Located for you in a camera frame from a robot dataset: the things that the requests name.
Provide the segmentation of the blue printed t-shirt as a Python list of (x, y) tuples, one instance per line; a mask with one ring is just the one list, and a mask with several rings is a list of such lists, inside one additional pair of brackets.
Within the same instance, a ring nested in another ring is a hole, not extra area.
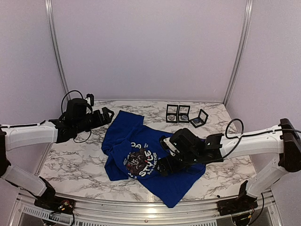
[(167, 207), (173, 208), (204, 175), (206, 167), (196, 164), (162, 176), (157, 171), (158, 162), (167, 157), (167, 152), (159, 139), (172, 134), (145, 126), (143, 120), (141, 115), (119, 111), (102, 143), (102, 151), (108, 156), (105, 171), (111, 181), (138, 180)]

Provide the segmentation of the pink round brooch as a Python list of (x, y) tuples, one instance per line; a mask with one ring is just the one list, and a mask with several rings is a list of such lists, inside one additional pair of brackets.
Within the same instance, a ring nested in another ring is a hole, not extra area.
[(170, 115), (168, 115), (167, 119), (168, 119), (169, 121), (174, 121), (174, 120), (176, 119), (176, 116), (170, 114)]

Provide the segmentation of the dark blue round brooch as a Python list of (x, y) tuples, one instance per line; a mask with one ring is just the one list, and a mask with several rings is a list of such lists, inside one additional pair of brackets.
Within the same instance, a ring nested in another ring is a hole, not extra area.
[(188, 116), (187, 116), (187, 115), (184, 115), (184, 114), (183, 114), (183, 115), (180, 116), (180, 120), (181, 120), (181, 121), (188, 121), (189, 119), (188, 119)]

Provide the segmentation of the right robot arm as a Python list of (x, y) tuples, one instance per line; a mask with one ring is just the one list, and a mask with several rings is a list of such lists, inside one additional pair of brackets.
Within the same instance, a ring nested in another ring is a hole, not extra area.
[(264, 190), (282, 176), (301, 170), (301, 138), (287, 118), (278, 125), (254, 132), (228, 135), (218, 133), (199, 138), (189, 129), (176, 131), (171, 137), (159, 140), (168, 155), (157, 162), (161, 175), (176, 173), (196, 164), (210, 164), (224, 160), (273, 153), (275, 157), (257, 175), (248, 180), (240, 195), (233, 200), (233, 207), (243, 211)]

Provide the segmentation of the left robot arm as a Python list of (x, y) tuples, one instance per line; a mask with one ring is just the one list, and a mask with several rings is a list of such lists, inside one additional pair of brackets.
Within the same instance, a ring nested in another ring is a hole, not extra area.
[(59, 144), (75, 139), (79, 133), (112, 122), (114, 112), (107, 107), (93, 110), (91, 97), (74, 98), (58, 119), (36, 124), (2, 125), (0, 127), (0, 177), (10, 184), (28, 191), (35, 198), (54, 210), (59, 206), (55, 189), (45, 179), (35, 176), (18, 166), (13, 166), (6, 157), (8, 151), (38, 144)]

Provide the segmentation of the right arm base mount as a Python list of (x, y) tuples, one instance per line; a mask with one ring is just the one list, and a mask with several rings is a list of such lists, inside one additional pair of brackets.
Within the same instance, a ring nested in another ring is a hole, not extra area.
[(220, 216), (240, 213), (247, 210), (252, 210), (258, 207), (257, 198), (247, 195), (246, 180), (239, 189), (238, 197), (232, 199), (221, 200), (217, 202), (217, 209)]

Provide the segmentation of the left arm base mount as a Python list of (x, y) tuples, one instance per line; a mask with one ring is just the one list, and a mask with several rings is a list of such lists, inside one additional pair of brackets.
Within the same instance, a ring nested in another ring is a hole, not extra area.
[(43, 209), (52, 211), (53, 213), (65, 213), (71, 215), (74, 210), (75, 201), (56, 196), (55, 189), (44, 178), (40, 179), (45, 183), (46, 190), (42, 196), (35, 198), (34, 205)]

